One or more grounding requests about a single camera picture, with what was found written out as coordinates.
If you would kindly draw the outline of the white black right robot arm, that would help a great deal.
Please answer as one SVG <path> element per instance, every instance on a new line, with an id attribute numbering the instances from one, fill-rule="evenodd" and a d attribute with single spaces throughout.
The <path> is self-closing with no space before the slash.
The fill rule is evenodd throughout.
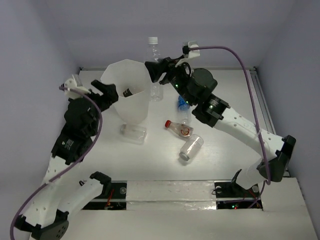
<path id="1" fill-rule="evenodd" d="M 213 94 L 218 85 L 205 68 L 191 69 L 187 62 L 169 57 L 144 63 L 153 83 L 171 84 L 183 100 L 195 106 L 192 114 L 201 123 L 225 132 L 261 156 L 253 165 L 236 172 L 230 183 L 235 196 L 242 196 L 252 186 L 269 180 L 279 183 L 292 157 L 296 139 L 258 129 L 237 113 L 226 101 Z"/>

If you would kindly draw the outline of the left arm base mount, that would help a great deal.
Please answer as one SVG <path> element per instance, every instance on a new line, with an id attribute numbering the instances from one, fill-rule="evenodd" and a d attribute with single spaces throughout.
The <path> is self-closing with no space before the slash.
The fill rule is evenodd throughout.
<path id="1" fill-rule="evenodd" d="M 108 193 L 101 194 L 87 203 L 83 210 L 126 210 L 127 182 L 112 182 Z"/>

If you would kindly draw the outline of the small black cap bottle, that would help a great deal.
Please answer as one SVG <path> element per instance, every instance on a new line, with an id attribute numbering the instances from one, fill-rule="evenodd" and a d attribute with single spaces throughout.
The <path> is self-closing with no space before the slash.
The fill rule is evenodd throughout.
<path id="1" fill-rule="evenodd" d="M 124 98 L 130 97 L 133 95 L 132 91 L 129 88 L 127 88 L 125 91 L 123 91 L 122 94 L 123 94 Z"/>

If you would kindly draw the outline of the red cap clear bottle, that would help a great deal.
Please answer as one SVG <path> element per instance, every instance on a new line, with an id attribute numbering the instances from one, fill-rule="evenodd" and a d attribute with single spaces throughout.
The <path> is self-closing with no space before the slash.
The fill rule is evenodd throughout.
<path id="1" fill-rule="evenodd" d="M 165 122 L 165 128 L 175 133 L 180 138 L 189 138 L 194 131 L 193 127 L 185 125 L 183 123 L 172 122 L 171 120 L 167 120 Z"/>

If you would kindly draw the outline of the blue label water bottle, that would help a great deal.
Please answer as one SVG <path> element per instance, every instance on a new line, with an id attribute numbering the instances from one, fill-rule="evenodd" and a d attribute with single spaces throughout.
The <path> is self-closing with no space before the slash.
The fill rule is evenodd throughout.
<path id="1" fill-rule="evenodd" d="M 185 100 L 179 95 L 177 100 L 177 118 L 182 124 L 188 125 L 191 123 L 191 109 Z"/>

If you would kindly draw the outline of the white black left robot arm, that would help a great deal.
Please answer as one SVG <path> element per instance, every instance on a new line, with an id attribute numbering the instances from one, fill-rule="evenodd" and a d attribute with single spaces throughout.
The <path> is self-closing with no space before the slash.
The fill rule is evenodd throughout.
<path id="1" fill-rule="evenodd" d="M 94 93 L 80 84 L 62 84 L 59 89 L 68 97 L 64 126 L 51 150 L 49 165 L 41 186 L 18 209 L 9 229 L 30 233 L 34 240 L 60 240 L 70 219 L 96 197 L 108 197 L 112 179 L 96 171 L 69 194 L 76 167 L 96 144 L 103 126 L 103 111 L 119 100 L 114 84 L 93 80 Z"/>

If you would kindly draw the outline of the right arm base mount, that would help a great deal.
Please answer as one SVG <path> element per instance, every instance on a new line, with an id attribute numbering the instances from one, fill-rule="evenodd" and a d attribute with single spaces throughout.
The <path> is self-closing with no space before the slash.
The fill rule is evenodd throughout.
<path id="1" fill-rule="evenodd" d="M 253 185 L 249 189 L 244 189 L 236 184 L 240 172 L 241 169 L 236 172 L 231 181 L 218 181 L 214 183 L 211 194 L 217 198 L 218 210 L 263 209 L 258 184 Z"/>

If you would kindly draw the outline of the large ribbed clear bottle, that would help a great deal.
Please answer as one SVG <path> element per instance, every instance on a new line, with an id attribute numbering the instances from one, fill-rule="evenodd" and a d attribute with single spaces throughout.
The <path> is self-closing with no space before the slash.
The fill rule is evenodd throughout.
<path id="1" fill-rule="evenodd" d="M 147 48 L 144 57 L 144 62 L 152 62 L 152 64 L 147 64 L 147 69 L 150 71 L 150 101 L 151 102 L 159 102 L 164 97 L 164 88 L 157 81 L 154 82 L 155 78 L 159 76 L 158 69 L 155 64 L 159 63 L 161 59 L 161 54 L 159 50 L 158 38 L 156 36 L 148 37 Z"/>

